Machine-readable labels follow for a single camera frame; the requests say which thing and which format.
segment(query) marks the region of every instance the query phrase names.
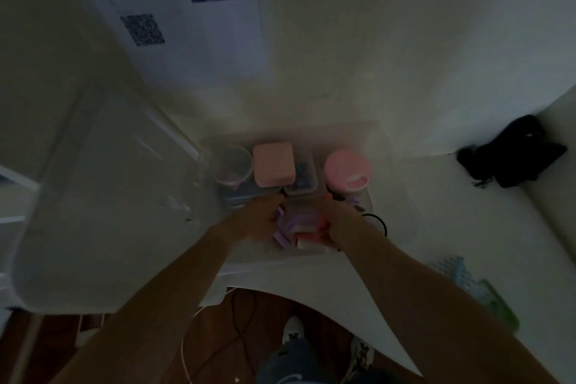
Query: pink round container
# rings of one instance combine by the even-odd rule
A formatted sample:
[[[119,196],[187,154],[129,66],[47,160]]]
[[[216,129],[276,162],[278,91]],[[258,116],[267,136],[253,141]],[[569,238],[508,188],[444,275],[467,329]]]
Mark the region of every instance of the pink round container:
[[[339,149],[324,163],[326,184],[338,193],[356,193],[370,183],[372,165],[353,149]]]

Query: clear plastic cup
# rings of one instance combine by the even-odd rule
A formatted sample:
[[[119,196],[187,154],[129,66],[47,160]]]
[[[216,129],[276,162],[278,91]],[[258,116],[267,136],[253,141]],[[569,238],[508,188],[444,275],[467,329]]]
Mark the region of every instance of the clear plastic cup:
[[[220,185],[237,189],[252,176],[254,162],[242,146],[228,144],[213,147],[208,155],[208,172]]]

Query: black fabric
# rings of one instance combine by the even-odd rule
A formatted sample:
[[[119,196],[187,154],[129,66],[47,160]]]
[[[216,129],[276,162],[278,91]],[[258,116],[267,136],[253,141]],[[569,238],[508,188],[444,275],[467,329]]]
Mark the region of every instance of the black fabric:
[[[494,177],[501,187],[535,181],[538,175],[568,148],[549,142],[533,115],[514,120],[494,140],[479,148],[458,151],[457,161],[484,186]]]

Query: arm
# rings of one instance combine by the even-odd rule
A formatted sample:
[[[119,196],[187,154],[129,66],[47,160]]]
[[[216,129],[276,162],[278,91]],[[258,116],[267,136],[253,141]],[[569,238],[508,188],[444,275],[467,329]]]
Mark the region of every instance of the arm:
[[[317,207],[331,222],[331,239],[430,383],[557,383],[474,299],[403,253],[356,210],[330,199]]]
[[[269,238],[281,195],[258,198],[216,226],[142,287],[52,380],[52,384],[157,383],[231,249]]]

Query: green object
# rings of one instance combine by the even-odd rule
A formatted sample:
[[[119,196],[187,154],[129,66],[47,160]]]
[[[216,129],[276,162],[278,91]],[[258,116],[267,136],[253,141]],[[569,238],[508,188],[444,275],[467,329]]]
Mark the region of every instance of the green object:
[[[482,290],[478,301],[512,333],[518,331],[520,321],[492,284],[488,280],[482,279],[477,285]]]

